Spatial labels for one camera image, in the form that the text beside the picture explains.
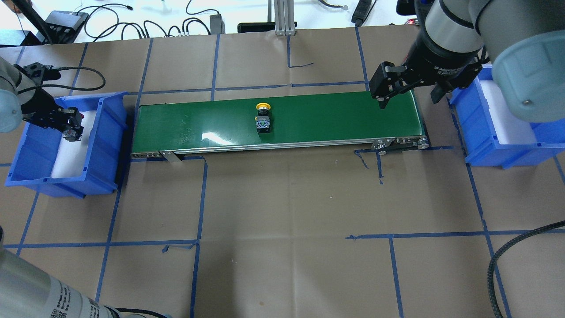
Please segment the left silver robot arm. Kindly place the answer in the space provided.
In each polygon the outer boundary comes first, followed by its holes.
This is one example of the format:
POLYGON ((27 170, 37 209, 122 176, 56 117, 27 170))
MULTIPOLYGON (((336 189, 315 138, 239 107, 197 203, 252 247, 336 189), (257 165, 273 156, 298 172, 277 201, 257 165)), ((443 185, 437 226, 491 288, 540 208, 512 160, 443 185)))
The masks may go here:
MULTIPOLYGON (((22 67, 1 60, 1 132, 22 121, 60 131, 74 142, 82 137, 82 115, 58 106, 22 67)), ((1 248, 1 316, 3 318, 118 318, 99 304, 35 265, 1 248)))

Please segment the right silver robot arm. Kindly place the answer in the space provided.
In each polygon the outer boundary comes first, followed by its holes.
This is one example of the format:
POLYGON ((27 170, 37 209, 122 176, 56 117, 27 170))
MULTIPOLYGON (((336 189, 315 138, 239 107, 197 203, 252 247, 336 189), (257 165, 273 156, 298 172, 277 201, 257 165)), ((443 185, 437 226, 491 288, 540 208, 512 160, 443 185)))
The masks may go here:
POLYGON ((420 31, 403 63, 380 64, 369 83, 389 100, 430 86, 433 102, 467 88, 484 63, 515 117, 534 123, 564 117, 565 4, 562 0, 399 0, 420 31))

